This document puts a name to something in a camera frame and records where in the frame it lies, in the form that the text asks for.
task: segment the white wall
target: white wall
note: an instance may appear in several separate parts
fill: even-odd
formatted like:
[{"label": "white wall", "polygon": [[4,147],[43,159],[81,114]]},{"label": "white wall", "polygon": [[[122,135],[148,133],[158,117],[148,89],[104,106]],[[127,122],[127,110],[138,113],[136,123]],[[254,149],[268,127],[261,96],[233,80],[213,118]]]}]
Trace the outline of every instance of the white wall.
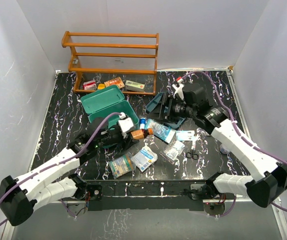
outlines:
[{"label": "white wall", "polygon": [[[287,160],[287,1],[269,1],[233,77],[251,137]],[[287,208],[287,191],[281,200]]]},{"label": "white wall", "polygon": [[0,0],[0,182],[27,172],[54,77],[18,3]]},{"label": "white wall", "polygon": [[17,0],[52,66],[65,31],[160,33],[158,69],[234,65],[268,0]]}]

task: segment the black marble surface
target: black marble surface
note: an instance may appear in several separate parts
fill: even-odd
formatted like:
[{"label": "black marble surface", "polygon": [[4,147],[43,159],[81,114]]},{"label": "black marble surface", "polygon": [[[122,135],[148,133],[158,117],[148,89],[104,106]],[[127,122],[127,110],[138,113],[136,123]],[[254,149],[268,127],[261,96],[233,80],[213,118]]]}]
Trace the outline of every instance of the black marble surface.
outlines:
[{"label": "black marble surface", "polygon": [[[157,93],[172,92],[170,83],[179,76],[186,74],[186,71],[158,72]],[[240,118],[229,84],[226,71],[207,71],[215,81],[217,89],[223,102],[230,107],[235,115],[240,129]],[[106,74],[105,78],[115,78],[116,74]],[[97,81],[101,80],[103,74],[94,74]],[[82,96],[73,93],[75,83],[75,73],[59,73],[51,97],[47,116],[45,118],[41,137],[39,139],[36,155],[33,160],[32,169],[45,163],[57,155],[67,143],[73,141],[81,132],[87,130],[90,125],[80,98]],[[207,97],[211,105],[216,105],[215,92],[210,82],[202,75],[192,75],[187,78],[188,82],[198,82],[206,89]],[[152,96],[125,95],[132,108],[138,116],[146,116],[146,105],[153,99]],[[128,151],[136,154],[143,146],[149,146],[153,152],[158,154],[158,160],[145,172],[141,173],[138,168],[134,172],[129,172],[118,180],[144,181],[144,180],[205,180],[218,171],[223,171],[233,175],[247,175],[246,168],[236,159],[233,154],[223,155],[219,151],[220,142],[211,136],[205,136],[203,130],[197,128],[191,119],[186,120],[179,130],[196,130],[198,136],[196,150],[199,153],[199,160],[187,159],[182,153],[177,164],[170,164],[160,152],[167,146],[155,136],[148,136],[145,140],[132,146]],[[188,149],[191,142],[184,142]],[[120,152],[116,148],[102,150],[98,156],[80,166],[75,172],[87,181],[90,180],[113,180],[113,175],[109,167],[109,161],[119,157]]]}]

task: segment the metal frame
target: metal frame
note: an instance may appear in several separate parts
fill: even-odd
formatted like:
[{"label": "metal frame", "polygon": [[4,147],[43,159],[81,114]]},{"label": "metal frame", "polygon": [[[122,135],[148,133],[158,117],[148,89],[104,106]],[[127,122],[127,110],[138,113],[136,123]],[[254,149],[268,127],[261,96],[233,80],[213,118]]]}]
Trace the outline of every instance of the metal frame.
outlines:
[{"label": "metal frame", "polygon": [[[179,72],[179,71],[192,71],[192,70],[226,71],[227,72],[229,84],[231,86],[232,94],[233,94],[233,97],[235,99],[235,103],[236,103],[237,110],[238,110],[238,113],[239,113],[239,116],[240,116],[240,119],[241,119],[241,124],[242,124],[243,130],[244,130],[244,133],[250,138],[250,133],[249,133],[249,129],[247,127],[246,119],[245,119],[244,113],[242,111],[242,108],[241,108],[241,105],[240,105],[240,101],[239,101],[239,98],[238,98],[238,95],[237,95],[237,92],[236,92],[235,81],[234,81],[233,76],[231,74],[232,72],[228,68],[171,68],[171,69],[161,69],[161,70],[158,70],[158,72],[167,72],[167,71],[177,71],[177,72]],[[61,71],[59,71],[59,70],[56,71],[56,78],[55,78],[54,85],[56,84],[57,75],[58,75],[59,72],[61,72]],[[45,113],[43,124],[45,123],[46,115],[47,115],[47,112]],[[37,147],[38,147],[38,143],[36,144],[36,148],[35,148],[34,153],[36,153]],[[32,167],[32,164],[33,164],[33,160],[34,160],[34,156],[35,155],[33,155],[33,157],[32,157],[32,160],[31,160],[31,163],[30,163],[30,166],[29,166],[29,171],[31,170],[31,167]],[[204,203],[212,203],[212,202],[217,202],[217,201],[218,200],[212,200],[212,199],[203,200]],[[243,197],[243,196],[237,195],[236,202],[252,202],[252,201],[248,197]],[[274,202],[276,204],[278,204],[278,205],[281,205],[281,199],[279,197]],[[67,204],[85,204],[85,202],[84,201],[79,201],[79,200],[71,200],[71,201],[69,200],[69,201],[67,201]],[[287,240],[287,221],[286,221],[284,212],[282,210],[279,210],[275,206],[272,206],[272,210],[274,212],[275,220],[276,220],[276,223],[278,225],[281,237],[282,237],[283,240]],[[1,240],[9,240],[9,239],[11,239],[12,235],[13,235],[13,232],[14,232],[14,229],[15,229],[15,227],[12,226],[9,222],[7,222],[5,224],[5,227],[4,227],[2,236],[1,236]]]}]

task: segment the gray floor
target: gray floor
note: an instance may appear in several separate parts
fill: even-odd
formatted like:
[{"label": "gray floor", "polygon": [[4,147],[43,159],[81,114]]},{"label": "gray floor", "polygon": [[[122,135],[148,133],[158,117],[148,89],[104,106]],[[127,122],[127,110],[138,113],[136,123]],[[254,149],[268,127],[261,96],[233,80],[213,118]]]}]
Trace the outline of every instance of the gray floor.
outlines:
[{"label": "gray floor", "polygon": [[60,203],[37,210],[12,240],[281,240],[272,207],[237,202],[219,220],[185,209],[86,212],[75,221]]}]

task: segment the brown bottle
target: brown bottle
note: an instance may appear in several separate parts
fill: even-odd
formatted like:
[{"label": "brown bottle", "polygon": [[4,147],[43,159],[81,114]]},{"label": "brown bottle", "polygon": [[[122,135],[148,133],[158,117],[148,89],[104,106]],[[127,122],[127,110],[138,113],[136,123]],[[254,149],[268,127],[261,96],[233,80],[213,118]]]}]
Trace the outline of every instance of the brown bottle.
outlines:
[{"label": "brown bottle", "polygon": [[153,135],[154,131],[152,128],[146,129],[139,129],[136,131],[132,131],[131,135],[133,139],[145,139],[148,135]]}]

